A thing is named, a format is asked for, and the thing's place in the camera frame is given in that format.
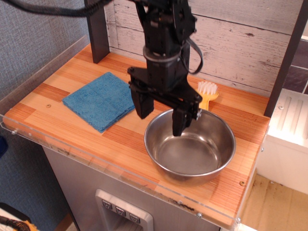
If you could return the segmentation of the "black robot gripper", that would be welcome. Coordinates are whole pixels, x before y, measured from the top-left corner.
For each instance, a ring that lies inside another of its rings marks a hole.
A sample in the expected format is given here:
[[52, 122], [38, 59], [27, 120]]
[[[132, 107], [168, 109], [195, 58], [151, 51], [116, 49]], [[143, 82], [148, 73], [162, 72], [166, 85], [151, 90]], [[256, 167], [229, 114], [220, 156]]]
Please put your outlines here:
[[[149, 48], [143, 48], [147, 67], [128, 69], [131, 80], [129, 87], [137, 115], [145, 119], [154, 110], [154, 100], [174, 108], [172, 114], [173, 136], [178, 137], [190, 126], [192, 119], [199, 119], [201, 96], [190, 87], [189, 73], [190, 46], [184, 45], [167, 56], [159, 55]], [[176, 109], [187, 106], [185, 111]]]

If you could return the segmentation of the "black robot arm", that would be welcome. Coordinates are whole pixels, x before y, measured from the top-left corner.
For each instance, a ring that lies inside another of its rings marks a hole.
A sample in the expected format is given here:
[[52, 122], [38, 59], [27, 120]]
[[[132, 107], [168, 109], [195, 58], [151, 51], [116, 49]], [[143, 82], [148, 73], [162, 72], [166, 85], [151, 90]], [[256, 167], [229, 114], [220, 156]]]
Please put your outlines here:
[[173, 108], [173, 135], [180, 136], [201, 112], [202, 97], [187, 80], [190, 49], [202, 53], [190, 38], [197, 19], [186, 0], [136, 0], [135, 5], [147, 65], [128, 69], [136, 112], [146, 118], [154, 110], [154, 101]]

